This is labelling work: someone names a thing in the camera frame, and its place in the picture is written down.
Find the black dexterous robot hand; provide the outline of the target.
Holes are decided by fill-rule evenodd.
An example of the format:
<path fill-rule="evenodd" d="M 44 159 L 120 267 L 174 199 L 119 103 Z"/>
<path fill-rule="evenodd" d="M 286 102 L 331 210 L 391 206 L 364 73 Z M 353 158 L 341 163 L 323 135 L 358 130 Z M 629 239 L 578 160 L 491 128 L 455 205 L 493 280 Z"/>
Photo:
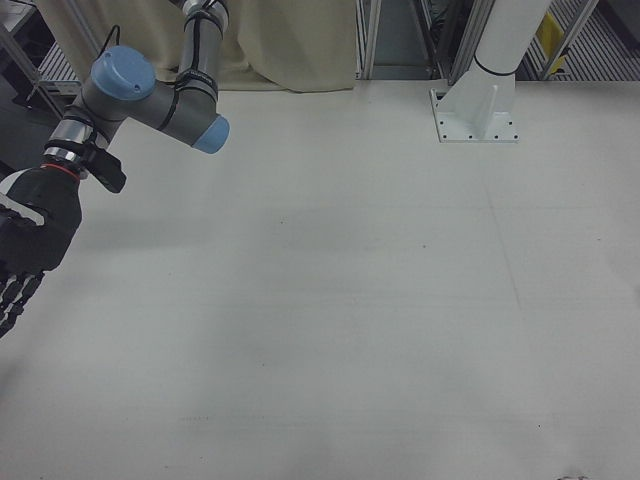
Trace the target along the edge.
<path fill-rule="evenodd" d="M 44 275 L 56 269 L 82 219 L 80 180 L 44 165 L 1 181 L 1 334 L 15 325 Z"/>

